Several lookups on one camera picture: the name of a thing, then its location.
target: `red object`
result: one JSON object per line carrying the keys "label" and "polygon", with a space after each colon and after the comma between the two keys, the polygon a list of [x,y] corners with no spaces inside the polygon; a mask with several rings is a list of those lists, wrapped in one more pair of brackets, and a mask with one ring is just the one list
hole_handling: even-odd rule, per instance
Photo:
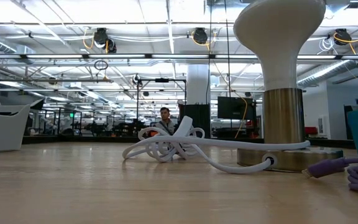
{"label": "red object", "polygon": [[305,127],[305,134],[318,134],[316,127]]}

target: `brushed steel cylinder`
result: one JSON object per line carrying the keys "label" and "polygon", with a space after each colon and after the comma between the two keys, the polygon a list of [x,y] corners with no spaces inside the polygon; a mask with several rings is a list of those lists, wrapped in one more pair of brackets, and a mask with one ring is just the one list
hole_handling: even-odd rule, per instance
{"label": "brushed steel cylinder", "polygon": [[310,147],[287,151],[237,150],[237,163],[240,166],[260,164],[268,157],[271,157],[275,162],[267,170],[301,172],[317,162],[325,159],[341,158],[344,157],[344,154],[340,149],[324,147]]}
{"label": "brushed steel cylinder", "polygon": [[282,88],[264,93],[264,139],[269,144],[305,141],[301,89]]}

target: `wooden floor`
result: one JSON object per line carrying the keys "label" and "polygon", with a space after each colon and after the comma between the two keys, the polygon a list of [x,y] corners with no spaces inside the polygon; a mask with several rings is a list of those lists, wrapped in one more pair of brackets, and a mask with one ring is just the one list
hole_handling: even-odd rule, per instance
{"label": "wooden floor", "polygon": [[[202,158],[159,164],[128,144],[25,145],[0,153],[0,223],[358,223],[346,174],[222,173]],[[236,150],[207,155],[236,164]]]}

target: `ceiling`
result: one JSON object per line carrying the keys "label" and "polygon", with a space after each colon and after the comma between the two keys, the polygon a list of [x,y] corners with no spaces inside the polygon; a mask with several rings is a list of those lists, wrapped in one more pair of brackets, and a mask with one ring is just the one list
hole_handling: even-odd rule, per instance
{"label": "ceiling", "polygon": [[[28,46],[37,54],[103,54],[103,50],[95,46],[92,49],[87,49],[83,43],[83,37],[87,36],[86,44],[91,45],[91,35],[99,27],[108,29],[108,34],[113,37],[117,46],[118,54],[208,54],[207,46],[197,45],[191,38],[191,33],[196,27],[205,28],[208,36],[214,36],[211,39],[211,54],[253,54],[238,43],[232,31],[234,21],[246,5],[227,8],[226,26],[224,8],[221,5],[205,6],[204,0],[25,0],[22,3],[28,10],[27,12],[16,6],[11,0],[0,0],[0,40],[11,46]],[[47,28],[41,26],[40,22],[46,24]],[[335,14],[327,13],[321,26],[302,47],[300,54],[334,54],[332,48],[322,51],[321,39],[328,34],[334,34],[337,28],[346,28],[353,39],[358,39],[358,9],[346,9]],[[67,44],[63,44],[62,41],[54,37],[51,31]],[[272,41],[274,41],[275,35],[280,34],[272,34]],[[349,54],[350,51],[348,45],[335,45],[334,48],[338,54]],[[188,65],[191,63],[186,60],[169,60],[147,66],[151,60],[145,59],[132,60],[133,64],[128,66],[127,60],[113,61],[116,66],[110,66],[106,71],[102,71],[98,78],[106,76],[114,82],[81,82],[81,87],[110,90],[130,89],[133,88],[132,79],[135,74],[141,78],[186,79]],[[67,61],[58,60],[58,62],[65,63]],[[299,63],[297,72],[300,75],[323,63],[318,60]],[[89,80],[96,78],[95,75],[98,73],[93,67],[93,63],[90,63],[89,67],[48,66],[42,67],[39,71],[37,70],[41,66],[28,65],[27,67],[27,75],[32,74],[31,77],[35,80],[51,76]],[[8,66],[6,69],[20,77],[26,75],[23,66]],[[214,63],[212,60],[210,70],[212,75],[219,77],[219,84],[213,88],[228,90],[225,81],[220,77],[220,73],[225,77],[229,71],[227,62],[220,60]],[[258,62],[236,61],[231,63],[230,74],[232,76],[231,86],[234,89],[264,89],[262,68]],[[42,88],[67,88],[62,83],[57,85],[39,83],[39,86]],[[149,99],[174,100],[162,101],[162,105],[165,103],[176,104],[176,99],[184,98],[184,92],[179,89],[178,84],[173,82],[150,82],[145,88],[176,88],[176,92],[150,93],[148,97],[141,96]],[[77,102],[84,101],[76,94],[69,94],[69,99]],[[128,103],[128,106],[131,103],[135,105],[135,101],[125,93],[98,92],[97,94],[112,102]],[[216,99],[217,96],[225,94],[225,92],[213,92],[211,98]],[[255,93],[254,96],[259,99],[260,94]]]}

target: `black monitor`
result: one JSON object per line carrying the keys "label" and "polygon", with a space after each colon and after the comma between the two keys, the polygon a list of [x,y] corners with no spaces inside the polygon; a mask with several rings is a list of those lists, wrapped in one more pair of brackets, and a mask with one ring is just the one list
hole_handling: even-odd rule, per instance
{"label": "black monitor", "polygon": [[[247,101],[247,120],[256,118],[256,103],[251,98],[244,98]],[[218,97],[218,118],[222,119],[242,119],[246,103],[241,98],[236,97]]]}

